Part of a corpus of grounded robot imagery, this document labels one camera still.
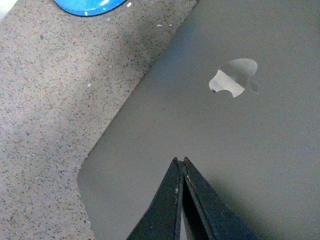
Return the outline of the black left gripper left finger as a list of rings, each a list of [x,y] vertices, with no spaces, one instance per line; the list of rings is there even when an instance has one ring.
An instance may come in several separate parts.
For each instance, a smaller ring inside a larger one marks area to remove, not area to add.
[[[181,238],[184,177],[173,158],[148,209],[128,240],[179,240]]]

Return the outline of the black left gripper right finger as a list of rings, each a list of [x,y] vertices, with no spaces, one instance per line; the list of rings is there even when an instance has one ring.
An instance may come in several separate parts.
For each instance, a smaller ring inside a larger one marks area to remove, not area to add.
[[[188,157],[183,160],[184,179],[209,240],[257,240],[257,235],[220,199]]]

